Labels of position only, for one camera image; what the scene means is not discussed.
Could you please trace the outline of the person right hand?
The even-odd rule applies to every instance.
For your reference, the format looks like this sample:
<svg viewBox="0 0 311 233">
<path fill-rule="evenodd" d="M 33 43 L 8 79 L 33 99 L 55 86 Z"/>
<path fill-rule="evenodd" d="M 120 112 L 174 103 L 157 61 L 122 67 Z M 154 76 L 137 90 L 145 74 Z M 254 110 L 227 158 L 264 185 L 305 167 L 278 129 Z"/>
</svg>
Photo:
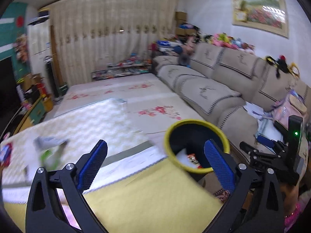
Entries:
<svg viewBox="0 0 311 233">
<path fill-rule="evenodd" d="M 280 191 L 283 198 L 284 215 L 289 216 L 296 209 L 296 204 L 298 202 L 299 185 L 290 186 L 286 183 L 281 183 Z"/>
</svg>

